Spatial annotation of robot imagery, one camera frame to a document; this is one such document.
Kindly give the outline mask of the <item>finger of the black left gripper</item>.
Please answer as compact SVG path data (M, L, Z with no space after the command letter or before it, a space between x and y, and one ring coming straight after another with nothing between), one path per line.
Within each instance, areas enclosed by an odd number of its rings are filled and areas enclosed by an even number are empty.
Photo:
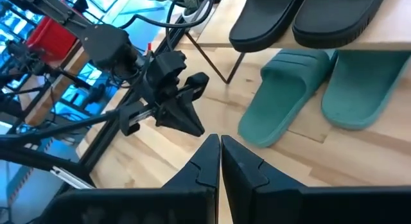
M164 105L156 118L157 126L165 126L193 136L201 136L201 121L193 105Z
M201 136L205 130L192 101L192 94L183 94L168 102L168 128L193 136Z

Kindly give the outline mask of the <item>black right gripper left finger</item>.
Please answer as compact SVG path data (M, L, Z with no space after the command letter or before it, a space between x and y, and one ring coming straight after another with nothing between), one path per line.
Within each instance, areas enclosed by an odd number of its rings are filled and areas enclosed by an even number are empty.
M210 134L194 155L163 187L210 187L220 185L220 139Z

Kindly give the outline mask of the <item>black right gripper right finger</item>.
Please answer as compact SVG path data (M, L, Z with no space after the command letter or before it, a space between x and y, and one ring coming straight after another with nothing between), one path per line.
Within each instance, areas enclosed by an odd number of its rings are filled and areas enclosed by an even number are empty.
M222 173L233 224L298 224L304 185L229 135L221 136Z

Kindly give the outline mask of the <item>green rubber slide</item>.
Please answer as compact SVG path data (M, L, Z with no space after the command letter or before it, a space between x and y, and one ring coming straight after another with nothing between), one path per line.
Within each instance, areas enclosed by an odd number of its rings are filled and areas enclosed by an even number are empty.
M238 124L249 144L266 148L287 131L337 61L335 49L282 49L261 68L261 85Z
M411 51L340 50L321 109L334 126L363 130L389 102L411 60Z

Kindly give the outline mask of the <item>black rubber slide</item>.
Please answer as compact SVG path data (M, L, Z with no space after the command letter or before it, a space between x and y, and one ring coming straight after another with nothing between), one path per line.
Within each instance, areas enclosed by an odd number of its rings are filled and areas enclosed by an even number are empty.
M374 19L384 0L304 0L292 24L295 41L313 49L345 46Z
M246 0L229 33L240 53L262 51L277 42L292 23L304 0Z

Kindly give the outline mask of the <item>wooden shelf with black legs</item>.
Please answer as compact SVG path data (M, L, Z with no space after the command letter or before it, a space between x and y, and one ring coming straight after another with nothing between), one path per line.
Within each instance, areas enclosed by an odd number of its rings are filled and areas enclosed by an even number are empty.
M188 35L188 39L226 84L229 84L233 79L245 55L243 53L239 55L230 75L225 78L205 54L204 49L207 47L232 47L229 42L229 32L241 13L245 1L221 0L199 37L195 40L191 35ZM356 40L341 48L348 50L410 51L411 0L384 0L374 19L362 34Z

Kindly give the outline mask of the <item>wooden background table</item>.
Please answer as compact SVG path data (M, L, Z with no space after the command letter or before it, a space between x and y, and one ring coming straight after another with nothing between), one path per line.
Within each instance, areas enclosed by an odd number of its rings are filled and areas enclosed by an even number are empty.
M51 62L50 66L55 69L61 67L67 73L77 75L88 61L88 54L80 44L76 44L63 60ZM40 91L18 95L23 111L28 111L29 105L34 103L34 107L24 118L25 123L29 125L41 124L53 106L52 98L54 98L54 102L57 102L72 83L71 79L60 75L51 84L51 89L46 89L43 95L41 95Z

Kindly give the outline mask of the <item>green plant in white pot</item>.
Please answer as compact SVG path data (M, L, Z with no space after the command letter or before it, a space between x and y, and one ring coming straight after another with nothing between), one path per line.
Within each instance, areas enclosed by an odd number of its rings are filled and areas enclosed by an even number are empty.
M200 14L205 10L206 0L148 0L158 2L175 2L175 4L184 9L182 16L186 22L193 22L194 19L200 18Z

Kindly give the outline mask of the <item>red plastic box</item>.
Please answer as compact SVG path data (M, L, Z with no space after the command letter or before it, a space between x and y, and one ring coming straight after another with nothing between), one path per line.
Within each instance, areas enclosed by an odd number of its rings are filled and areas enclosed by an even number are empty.
M76 37L71 32L44 16L27 38L26 45L32 50L43 51L42 59L45 62L55 62L63 60L75 42Z

